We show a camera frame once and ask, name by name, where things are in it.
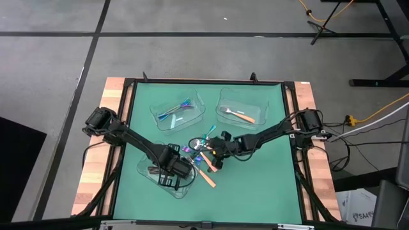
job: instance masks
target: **clear plastic bin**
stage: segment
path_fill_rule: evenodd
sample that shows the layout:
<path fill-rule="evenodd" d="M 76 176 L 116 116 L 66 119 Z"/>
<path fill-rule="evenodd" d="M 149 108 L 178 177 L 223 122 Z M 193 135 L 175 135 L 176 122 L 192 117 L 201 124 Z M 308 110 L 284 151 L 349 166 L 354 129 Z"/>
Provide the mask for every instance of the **clear plastic bin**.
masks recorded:
<path fill-rule="evenodd" d="M 180 105 L 188 98 L 190 106 L 180 108 Z M 161 120 L 161 114 L 175 107 L 179 109 Z M 174 98 L 164 98 L 163 102 L 151 104 L 150 110 L 159 130 L 169 135 L 201 121 L 206 107 L 197 91 L 190 88 Z"/>
<path fill-rule="evenodd" d="M 220 91 L 219 102 L 216 107 L 217 120 L 229 125 L 235 125 L 250 130 L 257 130 L 267 121 L 268 99 L 255 95 L 248 95 L 223 88 Z M 239 115 L 254 119 L 251 123 Z"/>
<path fill-rule="evenodd" d="M 156 171 L 150 171 L 150 169 L 152 169 L 152 167 L 156 167 L 156 165 L 154 165 L 152 163 L 152 161 L 145 155 L 142 157 L 142 159 L 139 161 L 136 169 L 137 171 L 142 174 L 144 177 L 148 178 L 150 181 L 152 181 L 154 184 L 158 185 L 158 179 L 159 179 L 159 173 Z M 190 174 L 188 175 L 188 177 L 186 179 L 180 179 L 180 186 L 184 186 L 189 184 L 193 179 L 194 179 L 194 172 L 193 170 L 195 170 L 195 168 L 193 167 Z M 160 176 L 161 180 L 164 180 L 166 177 L 166 175 L 163 173 Z M 174 186 L 176 184 L 176 176 L 168 176 L 166 178 L 167 183 L 170 186 Z M 191 183 L 190 185 L 186 186 L 186 187 L 182 187 L 179 188 L 178 190 L 175 190 L 174 188 L 171 187 L 165 187 L 162 185 L 158 185 L 160 188 L 163 188 L 166 192 L 169 192 L 172 196 L 174 196 L 177 199 L 181 199 L 183 198 L 186 193 L 189 191 L 189 188 L 194 184 Z"/>

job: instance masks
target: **green mat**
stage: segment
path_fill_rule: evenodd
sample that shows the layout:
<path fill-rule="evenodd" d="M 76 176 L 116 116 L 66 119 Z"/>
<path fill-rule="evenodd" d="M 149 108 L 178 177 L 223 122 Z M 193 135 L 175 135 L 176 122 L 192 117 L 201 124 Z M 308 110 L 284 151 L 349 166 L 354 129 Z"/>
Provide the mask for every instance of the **green mat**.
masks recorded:
<path fill-rule="evenodd" d="M 185 88 L 195 88 L 200 94 L 206 105 L 204 118 L 175 134 L 164 135 L 150 114 L 150 104 Z M 269 98 L 266 124 L 251 131 L 218 122 L 215 108 L 222 88 Z M 152 142 L 187 145 L 212 125 L 217 125 L 212 137 L 223 130 L 237 136 L 262 131 L 284 117 L 280 86 L 138 83 L 130 128 Z M 264 144 L 248 162 L 225 159 L 222 170 L 208 173 L 217 184 L 215 188 L 198 176 L 183 199 L 174 198 L 137 172 L 136 165 L 143 155 L 127 145 L 114 219 L 301 224 L 288 137 Z M 206 164 L 202 163 L 201 168 L 207 169 Z"/>

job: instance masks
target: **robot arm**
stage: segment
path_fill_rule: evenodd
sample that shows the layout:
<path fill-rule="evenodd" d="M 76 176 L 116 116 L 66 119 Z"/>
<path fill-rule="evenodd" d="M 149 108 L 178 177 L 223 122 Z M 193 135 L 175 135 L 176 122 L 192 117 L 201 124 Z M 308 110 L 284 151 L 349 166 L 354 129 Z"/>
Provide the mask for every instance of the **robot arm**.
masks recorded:
<path fill-rule="evenodd" d="M 299 118 L 301 121 L 300 130 L 295 130 L 293 128 L 293 125 L 291 124 L 293 118 Z M 258 134 L 241 135 L 234 137 L 232 141 L 231 134 L 223 131 L 221 135 L 222 138 L 214 137 L 208 141 L 209 147 L 214 150 L 212 165 L 217 169 L 221 169 L 225 158 L 237 158 L 252 155 L 256 150 L 260 149 L 264 143 L 284 135 L 292 135 L 296 147 L 300 149 L 312 148 L 313 142 L 311 137 L 314 135 L 320 135 L 322 130 L 323 125 L 318 116 L 318 111 L 306 109 L 304 111 L 290 114 L 280 123 L 267 128 Z"/>
<path fill-rule="evenodd" d="M 192 170 L 192 165 L 180 157 L 179 145 L 155 144 L 131 130 L 108 108 L 96 108 L 85 122 L 82 129 L 89 136 L 103 135 L 105 141 L 113 146 L 129 143 L 143 151 L 146 156 L 162 170 L 185 179 Z"/>

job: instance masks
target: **white cable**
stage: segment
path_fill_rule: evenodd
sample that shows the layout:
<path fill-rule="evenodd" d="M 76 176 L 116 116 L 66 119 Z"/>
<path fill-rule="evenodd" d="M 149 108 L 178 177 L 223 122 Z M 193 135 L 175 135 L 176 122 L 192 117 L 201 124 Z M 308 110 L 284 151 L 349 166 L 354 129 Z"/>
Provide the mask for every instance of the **white cable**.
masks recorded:
<path fill-rule="evenodd" d="M 330 142 L 334 142 L 334 141 L 340 139 L 341 137 L 343 137 L 343 136 L 345 136 L 345 135 L 352 134 L 352 133 L 354 133 L 354 132 L 356 132 L 356 131 L 358 131 L 358 130 L 362 130 L 362 129 L 364 129 L 364 128 L 370 127 L 371 125 L 375 125 L 376 123 L 378 123 L 378 122 L 380 122 L 380 121 L 382 121 L 382 120 L 384 120 L 384 119 L 390 117 L 391 115 L 395 114 L 397 111 L 400 111 L 401 109 L 403 109 L 403 108 L 404 108 L 405 106 L 407 106 L 407 105 L 409 105 L 409 102 L 407 102 L 406 104 L 404 104 L 404 105 L 402 105 L 401 107 L 397 108 L 395 111 L 391 112 L 390 114 L 384 116 L 383 118 L 380 118 L 380 119 L 378 119 L 378 120 L 376 120 L 376 121 L 374 121 L 374 122 L 372 122 L 372 123 L 370 123 L 370 124 L 368 124 L 368 125 L 366 125 L 366 126 L 362 126 L 362 127 L 360 127 L 360 128 L 356 128 L 356 129 L 354 129 L 354 130 L 351 130 L 351 131 L 349 131 L 349 132 L 346 132 L 346 133 L 344 133 L 344 134 L 341 134 L 341 135 L 337 136 L 334 140 L 332 140 L 332 141 L 330 141 Z"/>

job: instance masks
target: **floor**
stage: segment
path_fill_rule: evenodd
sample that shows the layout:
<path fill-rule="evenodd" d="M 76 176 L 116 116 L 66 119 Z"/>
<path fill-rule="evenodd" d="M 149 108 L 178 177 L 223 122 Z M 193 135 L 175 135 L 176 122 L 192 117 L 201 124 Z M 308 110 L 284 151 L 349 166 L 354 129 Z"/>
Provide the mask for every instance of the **floor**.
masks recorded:
<path fill-rule="evenodd" d="M 334 3 L 305 0 L 324 19 Z M 409 22 L 395 0 L 382 0 L 400 35 Z M 104 0 L 3 0 L 0 31 L 93 32 Z M 312 33 L 314 28 L 297 0 L 116 0 L 103 32 L 271 32 Z M 388 33 L 375 4 L 353 4 L 328 23 L 340 33 Z M 47 133 L 14 221 L 32 218 L 34 205 L 91 44 L 90 37 L 0 36 L 0 116 Z M 248 79 L 309 81 L 325 122 L 346 114 L 365 118 L 408 92 L 405 88 L 351 88 L 348 79 L 382 79 L 405 63 L 396 43 L 386 39 L 310 38 L 99 38 L 78 104 L 45 219 L 68 217 L 81 175 L 81 132 L 98 106 L 106 77 Z M 405 116 L 401 111 L 388 121 Z M 400 140 L 403 123 L 351 137 L 351 142 Z M 330 159 L 343 157 L 341 142 L 326 145 Z M 362 146 L 378 169 L 397 164 L 398 145 Z M 376 170 L 356 149 L 346 171 Z M 334 173 L 341 178 L 342 173 Z"/>

